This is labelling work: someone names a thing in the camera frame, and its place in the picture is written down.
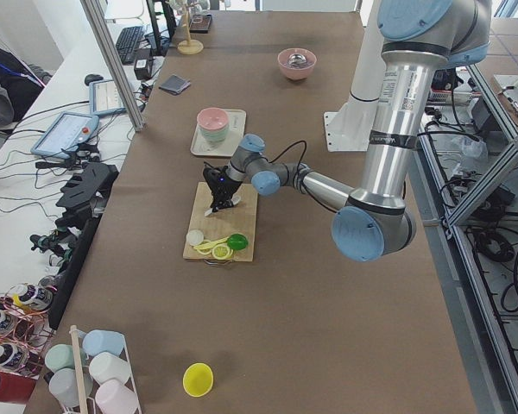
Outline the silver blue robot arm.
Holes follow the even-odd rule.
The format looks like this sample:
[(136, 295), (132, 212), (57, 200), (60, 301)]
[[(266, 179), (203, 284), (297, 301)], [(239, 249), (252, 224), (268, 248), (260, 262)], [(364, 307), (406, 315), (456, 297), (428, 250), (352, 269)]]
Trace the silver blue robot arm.
[(209, 214), (233, 207), (233, 196), (249, 179), (263, 195), (291, 185), (334, 209), (332, 239), (355, 261), (371, 261), (404, 249), (416, 226), (401, 195), (438, 70), (477, 63), (489, 46), (489, 1), (383, 1), (372, 27), (385, 71), (370, 130), (360, 186), (349, 187), (305, 163), (268, 161), (265, 143), (247, 134), (226, 166), (207, 166), (212, 193)]

